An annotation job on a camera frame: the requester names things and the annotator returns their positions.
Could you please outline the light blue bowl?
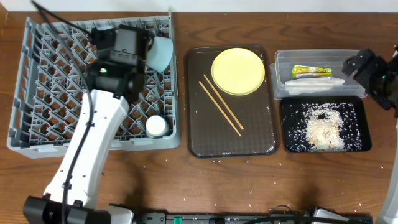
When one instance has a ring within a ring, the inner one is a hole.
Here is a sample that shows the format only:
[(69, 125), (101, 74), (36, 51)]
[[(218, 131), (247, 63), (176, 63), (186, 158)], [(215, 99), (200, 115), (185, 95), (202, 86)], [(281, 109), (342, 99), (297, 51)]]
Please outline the light blue bowl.
[(169, 66), (173, 51), (174, 46), (170, 38), (154, 37), (150, 41), (150, 49), (146, 60), (147, 65), (157, 72), (163, 72)]

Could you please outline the white cup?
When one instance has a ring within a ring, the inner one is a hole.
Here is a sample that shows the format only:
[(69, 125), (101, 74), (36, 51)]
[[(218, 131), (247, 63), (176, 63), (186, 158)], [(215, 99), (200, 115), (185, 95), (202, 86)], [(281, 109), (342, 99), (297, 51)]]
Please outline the white cup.
[(159, 115), (153, 115), (146, 121), (146, 134), (152, 138), (166, 136), (169, 131), (168, 123)]

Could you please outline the rice food waste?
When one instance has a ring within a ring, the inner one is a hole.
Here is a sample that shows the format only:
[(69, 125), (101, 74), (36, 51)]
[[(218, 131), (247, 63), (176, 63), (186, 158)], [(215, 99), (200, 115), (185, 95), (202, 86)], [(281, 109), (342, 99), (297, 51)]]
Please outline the rice food waste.
[(362, 150), (359, 121), (351, 103), (284, 105), (282, 130), (291, 152), (348, 152)]

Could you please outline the green snack wrapper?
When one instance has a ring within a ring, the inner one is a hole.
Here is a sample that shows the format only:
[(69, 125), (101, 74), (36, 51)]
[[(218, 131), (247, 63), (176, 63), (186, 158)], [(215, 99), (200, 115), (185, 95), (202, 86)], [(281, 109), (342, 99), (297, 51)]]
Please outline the green snack wrapper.
[(331, 68), (294, 65), (292, 69), (292, 78), (332, 77), (332, 76), (333, 72)]

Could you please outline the white napkin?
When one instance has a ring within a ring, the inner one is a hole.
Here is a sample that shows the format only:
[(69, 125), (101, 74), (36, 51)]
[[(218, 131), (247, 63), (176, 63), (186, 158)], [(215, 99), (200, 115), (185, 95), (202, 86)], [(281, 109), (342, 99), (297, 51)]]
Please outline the white napkin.
[(344, 79), (332, 77), (320, 78), (299, 78), (286, 81), (285, 90), (289, 95), (300, 95), (302, 93), (315, 93), (330, 90), (333, 87), (341, 86), (345, 83)]

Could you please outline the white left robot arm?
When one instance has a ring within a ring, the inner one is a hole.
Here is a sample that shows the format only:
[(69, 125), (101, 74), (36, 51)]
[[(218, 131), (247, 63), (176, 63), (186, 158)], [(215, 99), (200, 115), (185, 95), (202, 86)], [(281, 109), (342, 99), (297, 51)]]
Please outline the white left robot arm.
[(72, 140), (43, 196), (29, 196), (23, 214), (29, 223), (133, 223), (124, 205), (96, 209), (102, 171), (111, 142), (130, 104), (144, 89), (147, 52), (153, 35), (119, 25), (93, 28), (90, 42), (98, 58), (81, 76), (85, 93)]

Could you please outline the black waste tray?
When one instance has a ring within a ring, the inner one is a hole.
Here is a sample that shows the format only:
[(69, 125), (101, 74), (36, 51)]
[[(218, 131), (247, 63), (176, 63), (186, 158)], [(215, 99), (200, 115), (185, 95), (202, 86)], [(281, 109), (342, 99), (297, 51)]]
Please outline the black waste tray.
[(280, 101), (284, 148), (289, 152), (366, 152), (371, 135), (361, 98), (301, 96)]

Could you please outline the grey dishwasher rack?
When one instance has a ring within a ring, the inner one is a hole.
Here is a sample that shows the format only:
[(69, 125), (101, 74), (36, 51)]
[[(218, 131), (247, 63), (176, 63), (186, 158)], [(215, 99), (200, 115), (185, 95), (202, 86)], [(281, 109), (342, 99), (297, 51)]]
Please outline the grey dishwasher rack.
[[(144, 28), (161, 37), (174, 36), (169, 15), (74, 21), (70, 25), (58, 22), (55, 27), (78, 61), (87, 65), (95, 60), (96, 49), (85, 32), (94, 27), (121, 24)], [(64, 156), (77, 126), (82, 96), (82, 81), (47, 24), (27, 19), (8, 148), (31, 159)], [(163, 117), (168, 123), (170, 131), (166, 136), (152, 138), (146, 134), (146, 121), (153, 115)], [(119, 126), (111, 147), (145, 151), (174, 148), (179, 143), (177, 65), (172, 59), (163, 72), (147, 69), (144, 89)]]

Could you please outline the wooden chopstick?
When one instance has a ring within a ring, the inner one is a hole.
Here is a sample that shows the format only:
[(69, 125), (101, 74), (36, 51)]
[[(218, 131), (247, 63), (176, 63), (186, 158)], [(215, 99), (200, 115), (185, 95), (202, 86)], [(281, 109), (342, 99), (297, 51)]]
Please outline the wooden chopstick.
[(216, 100), (212, 97), (212, 95), (210, 94), (210, 92), (207, 90), (207, 88), (204, 86), (204, 84), (199, 81), (198, 82), (200, 84), (200, 86), (203, 88), (203, 90), (206, 92), (206, 94), (209, 96), (209, 98), (212, 100), (212, 102), (215, 104), (215, 106), (218, 108), (218, 110), (220, 111), (220, 113), (224, 116), (224, 118), (227, 120), (227, 122), (231, 125), (231, 127), (236, 131), (236, 133), (238, 134), (239, 137), (241, 137), (241, 133), (238, 131), (238, 129), (236, 128), (236, 126), (233, 124), (233, 122), (229, 119), (229, 117), (226, 115), (226, 113), (223, 111), (223, 109), (221, 108), (221, 106), (216, 102)]
[(225, 102), (225, 100), (222, 98), (222, 96), (219, 94), (219, 92), (217, 91), (217, 89), (214, 87), (214, 85), (212, 84), (212, 82), (210, 82), (209, 78), (203, 74), (203, 76), (205, 77), (205, 80), (208, 82), (208, 84), (211, 86), (211, 88), (213, 89), (213, 91), (216, 93), (216, 95), (218, 96), (218, 98), (221, 100), (222, 104), (224, 105), (224, 107), (228, 110), (228, 112), (230, 113), (230, 115), (233, 117), (233, 119), (235, 120), (235, 122), (237, 123), (237, 125), (240, 127), (241, 130), (244, 129), (243, 125), (240, 123), (240, 121), (238, 120), (238, 118), (235, 116), (235, 114), (232, 112), (232, 110), (230, 109), (230, 107), (227, 105), (227, 103)]

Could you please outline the clear plastic bin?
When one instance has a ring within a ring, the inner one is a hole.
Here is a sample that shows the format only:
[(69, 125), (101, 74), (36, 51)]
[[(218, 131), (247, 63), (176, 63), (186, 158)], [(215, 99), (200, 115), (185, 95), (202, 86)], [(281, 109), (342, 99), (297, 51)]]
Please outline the clear plastic bin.
[(333, 78), (341, 78), (345, 83), (333, 87), (330, 90), (315, 93), (302, 93), (294, 96), (367, 96), (365, 89), (343, 72), (343, 62), (355, 55), (357, 50), (348, 49), (301, 49), (301, 50), (279, 50), (275, 53), (275, 63), (270, 65), (272, 87), (274, 98), (280, 100), (290, 97), (285, 90), (286, 81), (293, 80), (292, 69), (294, 65), (305, 65), (309, 67), (331, 68)]

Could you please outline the dark brown serving tray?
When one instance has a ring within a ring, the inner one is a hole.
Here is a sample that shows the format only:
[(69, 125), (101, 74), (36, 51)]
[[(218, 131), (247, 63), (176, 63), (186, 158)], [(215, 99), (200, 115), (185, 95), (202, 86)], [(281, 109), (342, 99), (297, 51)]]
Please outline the dark brown serving tray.
[[(211, 77), (211, 65), (222, 47), (196, 47), (184, 57), (187, 97), (188, 147), (197, 158), (271, 155), (280, 146), (280, 128), (274, 106), (269, 61), (260, 45), (245, 45), (260, 57), (266, 71), (262, 85), (253, 93), (233, 96), (220, 90)], [(244, 129), (241, 130), (203, 76), (217, 89)], [(227, 122), (198, 83), (201, 81), (241, 133)]]

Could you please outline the yellow plate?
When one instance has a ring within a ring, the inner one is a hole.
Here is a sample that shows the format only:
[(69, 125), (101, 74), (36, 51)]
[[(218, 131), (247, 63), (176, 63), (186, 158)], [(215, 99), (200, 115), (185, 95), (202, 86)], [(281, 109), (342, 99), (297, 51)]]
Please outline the yellow plate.
[(265, 79), (262, 60), (253, 51), (231, 48), (216, 56), (211, 66), (211, 77), (216, 86), (235, 96), (256, 91)]

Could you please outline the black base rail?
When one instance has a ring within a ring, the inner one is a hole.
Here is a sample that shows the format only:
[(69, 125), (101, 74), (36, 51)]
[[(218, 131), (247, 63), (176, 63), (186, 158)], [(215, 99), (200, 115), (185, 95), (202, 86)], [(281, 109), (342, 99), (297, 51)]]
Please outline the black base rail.
[(268, 213), (169, 213), (166, 211), (135, 212), (133, 224), (243, 224), (243, 223), (315, 223), (314, 218), (326, 218), (330, 223), (372, 224), (370, 215), (339, 214), (321, 207), (306, 210), (292, 210), (278, 205)]

